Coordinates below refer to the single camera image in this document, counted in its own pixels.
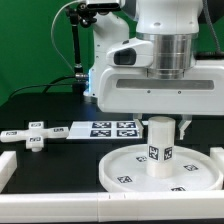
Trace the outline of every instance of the black cable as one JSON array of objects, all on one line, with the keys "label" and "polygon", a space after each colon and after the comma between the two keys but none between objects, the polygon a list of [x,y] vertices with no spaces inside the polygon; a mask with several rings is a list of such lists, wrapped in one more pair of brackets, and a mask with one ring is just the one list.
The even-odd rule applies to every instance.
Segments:
[{"label": "black cable", "polygon": [[50,85],[53,85],[53,84],[56,84],[58,82],[61,82],[61,81],[64,81],[64,80],[67,80],[67,79],[75,79],[75,76],[62,76],[60,78],[57,78],[55,80],[53,80],[51,83],[49,83],[49,86],[47,86],[44,90],[43,90],[43,93],[47,93],[47,91],[52,87]]},{"label": "black cable", "polygon": [[81,65],[79,29],[77,25],[72,25],[72,33],[73,33],[73,44],[74,44],[74,51],[75,51],[75,64]]},{"label": "black cable", "polygon": [[11,94],[9,95],[8,100],[12,99],[12,97],[13,97],[16,93],[18,93],[18,92],[20,92],[20,91],[23,91],[23,90],[26,90],[26,89],[42,88],[42,87],[48,87],[48,86],[50,86],[50,87],[56,87],[56,86],[71,86],[71,87],[72,87],[72,85],[73,85],[73,84],[43,84],[43,85],[25,86],[25,87],[22,87],[22,88],[19,88],[19,89],[15,90],[13,93],[11,93]]},{"label": "black cable", "polygon": [[208,9],[208,1],[203,0],[203,9],[205,14],[206,23],[209,27],[210,33],[212,35],[212,38],[215,43],[216,51],[215,52],[198,52],[196,55],[196,58],[199,60],[202,59],[223,59],[224,58],[224,52],[221,50],[220,42],[217,36],[217,33],[214,29],[214,26],[212,24],[212,20],[210,17],[209,9]]}]

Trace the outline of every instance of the white robot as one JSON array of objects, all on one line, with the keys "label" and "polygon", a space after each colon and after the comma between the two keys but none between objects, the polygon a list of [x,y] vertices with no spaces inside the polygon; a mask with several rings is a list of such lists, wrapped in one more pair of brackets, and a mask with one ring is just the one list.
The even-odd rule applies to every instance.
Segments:
[{"label": "white robot", "polygon": [[[138,21],[136,38],[129,39],[126,24],[114,15],[97,18],[90,94],[103,112],[182,115],[181,139],[192,115],[224,114],[224,62],[194,57],[202,0],[89,0],[86,5],[119,5]],[[221,189],[223,174],[216,165],[175,147],[174,132],[174,120],[150,119],[148,145],[116,150],[101,161],[102,185],[109,192]]]}]

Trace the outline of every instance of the green wall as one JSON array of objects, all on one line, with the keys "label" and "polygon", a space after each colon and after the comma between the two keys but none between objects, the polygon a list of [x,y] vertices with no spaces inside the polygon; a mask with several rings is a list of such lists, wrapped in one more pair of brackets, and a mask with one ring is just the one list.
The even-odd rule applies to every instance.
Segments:
[{"label": "green wall", "polygon": [[[0,0],[0,104],[17,88],[47,84],[57,77],[72,74],[53,49],[50,38],[53,18],[67,2],[69,0]],[[224,19],[218,21],[215,28],[224,50]],[[131,22],[132,36],[134,29],[135,24]],[[70,30],[68,19],[62,15],[56,27],[56,42],[73,64]],[[93,62],[89,53],[92,50],[91,29],[81,29],[80,37],[82,60],[87,71]],[[214,50],[206,25],[201,26],[199,50]]]}]

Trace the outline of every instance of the black table surface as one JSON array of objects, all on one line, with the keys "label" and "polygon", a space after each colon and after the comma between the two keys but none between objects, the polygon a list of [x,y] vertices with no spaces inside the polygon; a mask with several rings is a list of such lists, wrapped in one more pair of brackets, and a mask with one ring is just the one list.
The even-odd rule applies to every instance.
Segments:
[{"label": "black table surface", "polygon": [[[95,104],[78,94],[20,94],[0,107],[0,131],[26,130],[31,121],[44,121],[45,128],[71,127],[73,121],[130,120],[131,114],[102,113]],[[25,142],[0,143],[0,152],[16,151],[18,168],[2,194],[92,193],[105,192],[98,180],[98,164],[108,152],[133,144],[135,140],[48,139],[43,151],[32,153]],[[210,147],[224,146],[224,117],[195,116],[183,141],[176,145],[209,154]],[[190,223],[223,223],[224,220],[191,220]],[[146,223],[180,223],[148,221]]]}]

